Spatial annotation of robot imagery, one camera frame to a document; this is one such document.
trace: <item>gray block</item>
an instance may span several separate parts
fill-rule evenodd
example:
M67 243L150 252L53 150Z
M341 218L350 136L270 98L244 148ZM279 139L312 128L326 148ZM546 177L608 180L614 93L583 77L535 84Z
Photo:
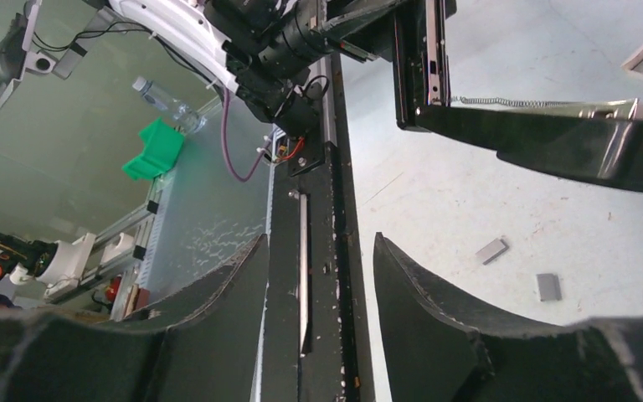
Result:
M507 250L509 250L509 245L504 240L494 239L490 244L477 251L476 256L482 264L487 265Z
M538 298L541 302L555 302L561 300L561 284L555 274L536 275L538 283Z

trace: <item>white bottle cap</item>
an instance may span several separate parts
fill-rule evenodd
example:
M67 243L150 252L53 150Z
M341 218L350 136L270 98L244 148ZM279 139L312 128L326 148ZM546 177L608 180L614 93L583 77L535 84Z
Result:
M131 85L131 87L134 88L134 90L139 91L139 90L143 90L144 85L146 84L147 84L147 79L142 76L138 76L136 77L136 80L134 81L134 84Z

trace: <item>red wire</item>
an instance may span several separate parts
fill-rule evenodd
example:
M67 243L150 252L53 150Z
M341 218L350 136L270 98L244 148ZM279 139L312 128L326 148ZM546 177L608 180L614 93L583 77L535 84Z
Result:
M289 161L290 159L295 157L295 155L301 150L301 147L302 147L303 144L304 144L304 138L300 138L300 141L297 142L297 145L295 145L295 149L292 150L292 153L287 155L286 157L281 158L280 161L281 162L282 161Z

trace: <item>gray table surface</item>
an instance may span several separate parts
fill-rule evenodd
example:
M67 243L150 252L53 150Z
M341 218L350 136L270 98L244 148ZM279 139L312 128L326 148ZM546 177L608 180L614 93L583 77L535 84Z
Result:
M229 174L221 152L221 107L216 103L206 112L206 127L186 138L176 167L162 180L162 207L155 223L160 234L149 246L147 272L139 281L151 292L150 302L203 276L265 232L270 168L261 163L247 183ZM228 145L240 175L248 172L255 149L271 128L257 121L242 102L231 101Z

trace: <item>plastic bottle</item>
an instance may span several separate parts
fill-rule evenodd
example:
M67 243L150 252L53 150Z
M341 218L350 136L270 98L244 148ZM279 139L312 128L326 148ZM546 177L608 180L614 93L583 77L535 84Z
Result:
M166 112L176 123L180 124L187 134L195 134L206 125L206 118L201 116L186 102L179 100L156 82L144 77L137 77L131 85L141 94L141 98L159 111Z

